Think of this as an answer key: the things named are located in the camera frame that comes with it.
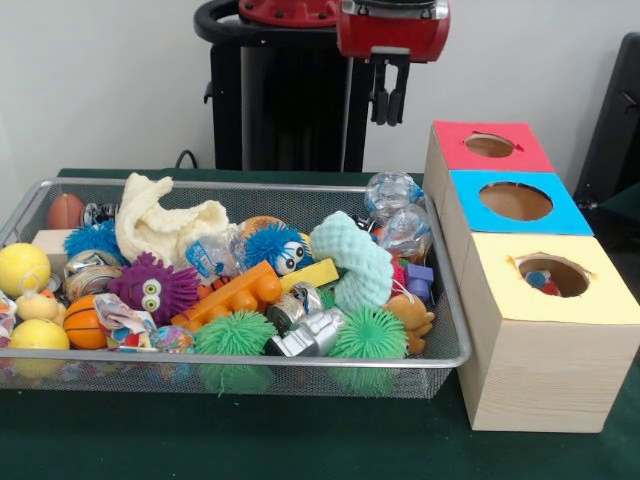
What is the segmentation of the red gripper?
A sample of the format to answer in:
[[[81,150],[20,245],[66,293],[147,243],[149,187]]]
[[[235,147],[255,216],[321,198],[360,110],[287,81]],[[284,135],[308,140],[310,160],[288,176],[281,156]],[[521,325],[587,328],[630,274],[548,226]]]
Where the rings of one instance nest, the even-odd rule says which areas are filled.
[[[390,47],[409,51],[411,62],[437,61],[446,43],[451,17],[446,19],[394,19],[369,15],[340,14],[337,20],[338,46],[345,56],[369,58],[373,49]],[[371,92],[371,120],[377,125],[396,126],[403,119],[410,62],[398,58],[396,85],[390,96],[385,88],[386,61],[375,60]]]

